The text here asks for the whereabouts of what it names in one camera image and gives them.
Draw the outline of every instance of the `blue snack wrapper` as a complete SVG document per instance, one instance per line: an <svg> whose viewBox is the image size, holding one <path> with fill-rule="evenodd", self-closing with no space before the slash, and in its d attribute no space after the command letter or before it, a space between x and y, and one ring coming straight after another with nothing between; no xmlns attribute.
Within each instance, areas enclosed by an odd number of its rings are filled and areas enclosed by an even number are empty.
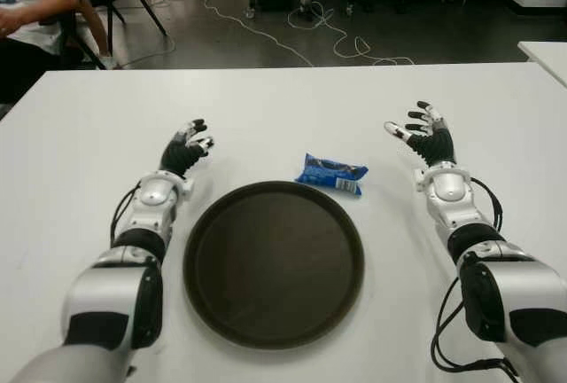
<svg viewBox="0 0 567 383"><path fill-rule="evenodd" d="M311 154L305 154L303 173L295 180L303 184L330 186L337 190L348 191L361 195L361 187L356 181L367 174L365 166L351 166L336 161L318 159Z"/></svg>

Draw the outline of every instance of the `robotic arm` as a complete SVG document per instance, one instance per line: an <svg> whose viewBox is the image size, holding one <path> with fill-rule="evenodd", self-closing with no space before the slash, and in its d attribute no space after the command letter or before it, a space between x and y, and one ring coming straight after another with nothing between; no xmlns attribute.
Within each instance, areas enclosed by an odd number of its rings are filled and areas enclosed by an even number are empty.
<svg viewBox="0 0 567 383"><path fill-rule="evenodd" d="M63 346L33 359L12 383L122 382L133 370L135 351L159 337L161 263L176 210L191 189L184 174L214 144L210 137L191 140L205 129L204 121L195 120L177 131L159 170L143 177L129 193L130 200L113 219L110 250L77 278L67 294L61 318ZM130 202L128 219L114 238L116 223Z"/></svg>
<svg viewBox="0 0 567 383"><path fill-rule="evenodd" d="M420 124L384 128L429 166L416 171L417 190L461 279L466 322L495 342L525 383L567 381L567 285L545 263L506 242L474 204L470 174L456 164L441 115L418 102Z"/></svg>

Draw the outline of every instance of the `person's arm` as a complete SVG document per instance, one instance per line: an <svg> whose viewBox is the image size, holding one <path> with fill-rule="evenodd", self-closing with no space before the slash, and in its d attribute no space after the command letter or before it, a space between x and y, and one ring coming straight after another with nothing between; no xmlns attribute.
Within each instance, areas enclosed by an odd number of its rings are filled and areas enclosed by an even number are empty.
<svg viewBox="0 0 567 383"><path fill-rule="evenodd" d="M90 0L81 0L79 11L81 11L81 14L87 21L87 24L89 24L90 33L92 33L92 36L95 38L95 42L97 42L98 53L102 57L109 57L110 52L108 51L108 40L106 38L105 26L98 16L97 11L95 11L95 8L92 7Z"/></svg>
<svg viewBox="0 0 567 383"><path fill-rule="evenodd" d="M0 39L18 31L21 26L74 11L78 6L79 0L40 0L21 8L0 8Z"/></svg>

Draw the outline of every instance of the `electrical cord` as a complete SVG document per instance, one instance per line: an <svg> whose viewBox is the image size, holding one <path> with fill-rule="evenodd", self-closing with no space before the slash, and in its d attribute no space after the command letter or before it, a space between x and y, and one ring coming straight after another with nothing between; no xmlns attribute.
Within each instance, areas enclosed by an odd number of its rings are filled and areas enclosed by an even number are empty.
<svg viewBox="0 0 567 383"><path fill-rule="evenodd" d="M140 61L144 61L146 59L159 57L161 55L168 55L168 54L174 52L177 49L177 43L175 43L174 38L170 35L166 35L166 38L171 43L170 47L166 51L156 52L156 53L152 53L150 55L144 55L140 58L132 59L131 61L127 62L126 64L122 64L121 67L124 68L125 66L131 66L132 64L136 64L136 63L138 63Z"/></svg>
<svg viewBox="0 0 567 383"><path fill-rule="evenodd" d="M481 186L488 193L488 196L490 197L493 203L493 211L494 211L493 226L499 231L502 227L502 217L503 217L503 210L500 201L494 195L494 193L488 188L488 186L486 186L486 184L484 184L482 181L474 177L471 178L470 180L475 184ZM454 318L459 314L459 312L461 312L461 310L464 308L464 304L461 301L459 305L453 310L453 312L451 312L451 314L449 314L449 316L443 322L441 322L441 319L443 317L443 312L445 311L445 307L447 305L449 296L458 281L459 281L458 277L454 279L454 281L448 287L445 297L441 302L439 313L437 315L437 322L435 325L435 334L433 335L430 344L431 360L433 361L435 366L440 370L445 372L452 372L452 373L499 369L502 370L513 383L519 383L518 380L516 379L516 372L512 364L506 358L480 359L471 363L460 364L448 359L447 356L445 356L445 354L441 350L441 346L439 345L439 338L441 334L443 333L443 331L445 331L447 326L454 320Z"/></svg>
<svg viewBox="0 0 567 383"><path fill-rule="evenodd" d="M484 182L478 180L476 177L472 177L470 180L475 184L477 184L478 186L481 186L488 194L488 197L490 197L490 200L493 203L493 210L494 210L493 225L497 231L500 231L500 229L502 228L502 215L503 215L502 204L500 203L500 201L498 201L496 195L494 195L494 193L490 190L490 188L488 188L488 186L486 186Z"/></svg>
<svg viewBox="0 0 567 383"><path fill-rule="evenodd" d="M139 187L140 187L140 182L138 182L134 186L134 188L132 188L130 191L124 194L124 197L122 197L120 203L118 203L118 206L116 206L116 209L114 210L113 219L110 224L110 248L113 248L114 238L116 234L116 225L118 225L118 222L124 215L124 212L126 212L126 209L128 208L128 206L132 202L132 199L134 198L134 193Z"/></svg>
<svg viewBox="0 0 567 383"><path fill-rule="evenodd" d="M272 42L274 42L277 46L279 46L282 49L286 49L287 51L290 51L291 53L293 53L294 55L296 55L297 57L299 57L301 60L303 60L308 66L314 66L313 63L307 59L306 57L304 57L303 55L301 55L298 51L296 51L295 49L293 49L291 46L288 46L286 44L281 43L279 40L277 40L275 37L273 37L272 35L269 35L268 33L265 33L263 31L259 31L256 30L252 27L247 26L241 19L236 18L236 17L232 17L230 15L224 15L219 11L219 8L217 8L216 6L213 6L211 4L208 3L209 0L205 0L203 2L203 5L205 6L205 8L207 8L208 10L212 10L214 11L214 13L217 14L217 16L219 18L222 18L224 20L231 20L234 22L237 22L238 24L240 24L240 26L242 28L245 28L246 30L256 34L256 35L263 35L264 37L267 37L268 39L270 39Z"/></svg>
<svg viewBox="0 0 567 383"><path fill-rule="evenodd" d="M338 46L346 39L348 38L348 33L341 29L341 28L337 28L335 26L332 26L329 21L332 18L332 16L335 13L334 9L329 9L327 11L325 11L323 5L319 2L314 1L313 5L316 5L320 12L317 13L315 12L314 9L312 9L313 14L319 18L319 20L312 26L312 27L302 27L302 26L298 26L297 24L294 24L291 22L291 16L296 14L297 12L299 12L299 9L296 9L294 11L291 11L288 16L287 16L287 23L290 27L292 28L296 28L299 30L306 30L306 31L311 31L311 30L315 30L317 28L319 28L320 26L325 26L326 28L329 28L339 34L341 34L341 37L335 42L335 44L333 45L333 53L338 56L339 58L342 59L352 59L352 58L359 58L359 57L364 57L364 58L368 58L368 59L374 59L374 62L372 63L373 66L375 66L376 64L380 63L380 62L391 62L394 65L398 65L398 60L406 60L407 62L409 62L410 64L414 65L415 62L408 58L408 57L389 57L389 58L380 58L380 57L373 57L370 54L370 52L372 51L372 48L370 47L370 45L368 44L368 42L366 42L362 37L360 37L359 35L357 35L354 38L354 48L356 49L356 53L355 54L351 54L351 55L346 55L342 52L340 52L338 50ZM362 46L364 47L364 50L361 51L360 47L359 47L359 43L362 44Z"/></svg>

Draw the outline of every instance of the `black cable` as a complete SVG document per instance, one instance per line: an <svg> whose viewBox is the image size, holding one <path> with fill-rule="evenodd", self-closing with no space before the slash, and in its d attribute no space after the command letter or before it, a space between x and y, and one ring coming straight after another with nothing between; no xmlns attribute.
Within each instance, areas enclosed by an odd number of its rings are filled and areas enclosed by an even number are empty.
<svg viewBox="0 0 567 383"><path fill-rule="evenodd" d="M451 283L451 285L447 289L447 292L445 293L445 297L443 298L443 301L441 302L441 307L439 308L439 313L437 314L437 323L435 325L435 333L439 332L439 328L441 326L441 318L443 317L443 311L445 310L445 306L447 305L447 301L449 300L449 295L451 294L451 292L453 291L454 287L456 286L456 284L458 282L459 282L459 278L457 277L457 278L454 279L454 281ZM446 363L448 363L449 365L452 365L454 367L462 366L461 364L454 363L453 361L448 359L443 354L443 352L441 351L441 347L439 346L439 337L437 338L437 342L435 343L435 348L437 350L437 353L441 357L441 359L443 359L443 361L445 361Z"/></svg>
<svg viewBox="0 0 567 383"><path fill-rule="evenodd" d="M493 210L494 210L494 228L496 228L497 231L500 231L500 229L502 228L502 217L503 217L503 209L502 209L502 204L500 203L500 201L498 200L498 198L496 197L496 195L494 195L494 193L491 191L490 188L488 188L488 186L486 186L486 184L480 180L478 180L476 177L472 177L470 179L472 182L474 182L475 184L481 186L486 193L488 194L488 197L490 197L490 200L493 203Z"/></svg>
<svg viewBox="0 0 567 383"><path fill-rule="evenodd" d="M513 383L520 383L518 381L518 379L516 379L514 372L508 366L501 365L498 368L500 368L502 371L504 371L506 373L506 375L510 378L510 380L512 380Z"/></svg>
<svg viewBox="0 0 567 383"><path fill-rule="evenodd" d="M120 203L118 203L118 206L116 206L116 209L114 210L113 219L112 219L111 224L110 224L110 247L111 248L113 247L113 244L114 244L114 235L116 233L116 225L118 224L118 222L120 221L120 219L124 215L124 212L126 212L126 209L128 208L128 206L132 202L132 199L134 198L134 193L136 192L136 190L139 187L140 187L140 183L138 182L134 188L132 188L130 191L128 191L126 194L124 194L124 197L122 197L122 199L120 200Z"/></svg>
<svg viewBox="0 0 567 383"><path fill-rule="evenodd" d="M500 201L494 195L494 193L484 184L482 181L479 181L477 178L471 178L471 181L475 184L478 184L483 189L485 189L486 193L490 197L490 200L493 204L493 212L494 212L494 221L493 226L494 228L499 231L502 227L502 216L503 216L503 209ZM439 338L441 333L447 328L447 326L454 320L454 318L459 314L459 312L464 308L464 304L461 303L455 308L455 310L441 323L441 319L443 317L443 312L445 311L445 307L447 305L449 295L453 291L454 287L456 286L459 278L456 278L445 294L443 301L441 302L441 307L439 308L439 313L437 316L437 323L435 326L435 334L433 339L431 340L430 351L431 351L431 360L433 363L442 371L446 372L465 372L465 371L478 371L478 370L491 370L491 369L500 369L506 373L506 375L510 378L513 383L519 383L516 379L516 372L514 371L511 363L506 358L490 358L490 359L481 359L474 361L472 363L466 364L459 364L451 361L448 359L441 350L439 345ZM437 355L445 361L446 364L442 364Z"/></svg>

